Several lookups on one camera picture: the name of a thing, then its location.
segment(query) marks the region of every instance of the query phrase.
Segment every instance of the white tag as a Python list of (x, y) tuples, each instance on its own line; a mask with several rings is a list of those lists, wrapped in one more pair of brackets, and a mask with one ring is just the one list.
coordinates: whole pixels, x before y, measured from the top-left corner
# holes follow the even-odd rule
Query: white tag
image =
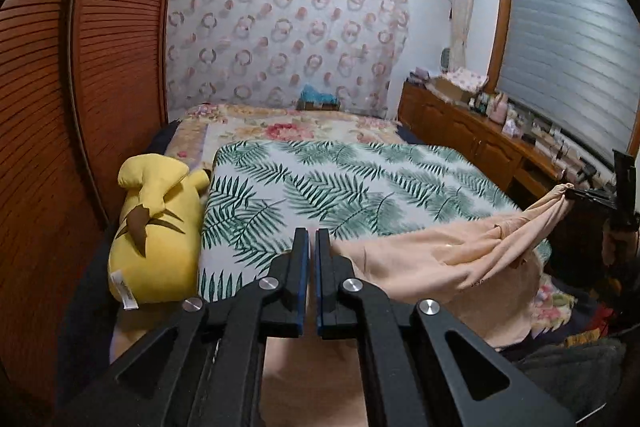
[(124, 279), (122, 278), (122, 270), (113, 272), (109, 277), (111, 277), (111, 282), (113, 282), (113, 285), (116, 286), (116, 290), (118, 290), (118, 293), (120, 294), (124, 309), (137, 310), (138, 303), (136, 302), (136, 298), (133, 296), (133, 293), (131, 293), (131, 290), (125, 284)]

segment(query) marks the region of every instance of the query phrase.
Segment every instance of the window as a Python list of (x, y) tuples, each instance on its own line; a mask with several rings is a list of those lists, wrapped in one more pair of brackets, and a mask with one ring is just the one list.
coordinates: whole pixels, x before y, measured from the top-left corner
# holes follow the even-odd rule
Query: window
[(511, 0), (497, 89), (608, 163), (640, 96), (640, 25), (626, 0)]

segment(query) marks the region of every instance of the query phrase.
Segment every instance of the person's hand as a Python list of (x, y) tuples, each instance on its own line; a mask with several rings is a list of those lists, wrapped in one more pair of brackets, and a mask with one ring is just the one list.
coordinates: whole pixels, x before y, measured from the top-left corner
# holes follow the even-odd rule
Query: person's hand
[[(616, 243), (624, 243), (625, 248), (616, 255)], [(636, 256), (638, 250), (638, 232), (617, 232), (611, 230), (609, 219), (602, 227), (602, 261), (605, 266), (611, 266), (615, 261), (625, 263)]]

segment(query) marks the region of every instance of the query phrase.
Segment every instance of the white surface with green leaves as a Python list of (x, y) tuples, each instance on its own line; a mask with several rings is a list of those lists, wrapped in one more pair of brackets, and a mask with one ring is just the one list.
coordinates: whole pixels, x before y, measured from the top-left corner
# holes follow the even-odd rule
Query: white surface with green leaves
[[(290, 248), (296, 227), (356, 239), (517, 207), (458, 152), (437, 146), (241, 141), (218, 150), (198, 290), (228, 298)], [(543, 263), (550, 247), (537, 248)]]

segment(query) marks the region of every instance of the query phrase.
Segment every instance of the stuffed animal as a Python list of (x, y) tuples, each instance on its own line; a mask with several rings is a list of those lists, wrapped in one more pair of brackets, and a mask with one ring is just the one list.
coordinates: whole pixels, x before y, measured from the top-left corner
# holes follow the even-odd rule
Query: stuffed animal
[(122, 164), (118, 185), (127, 196), (109, 254), (111, 294), (125, 309), (196, 295), (207, 173), (144, 154)]

